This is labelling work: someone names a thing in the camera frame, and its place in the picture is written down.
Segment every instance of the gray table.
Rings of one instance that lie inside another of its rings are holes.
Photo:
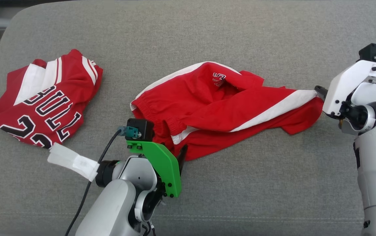
[[[97,159],[129,103],[153,81],[201,61],[265,78],[267,86],[312,89],[376,42],[374,1],[82,1],[30,7],[0,43],[0,96],[6,74],[72,48],[104,69],[85,123],[65,146]],[[182,195],[153,223],[166,235],[359,235],[361,195],[353,137],[321,116],[289,136],[266,130],[185,164]],[[129,155],[123,140],[107,159]],[[0,130],[0,233],[61,235],[86,179],[47,163],[45,149]],[[101,189],[92,186],[80,218]]]

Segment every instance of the folded red jersey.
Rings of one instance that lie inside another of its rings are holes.
[[[7,75],[0,129],[19,141],[51,148],[83,124],[83,110],[101,85],[102,68],[73,49],[67,55]]]
[[[262,130],[301,132],[319,118],[323,102],[313,90],[263,86],[261,77],[215,62],[202,62],[145,88],[131,110],[154,123],[154,142],[186,160],[224,149]]]

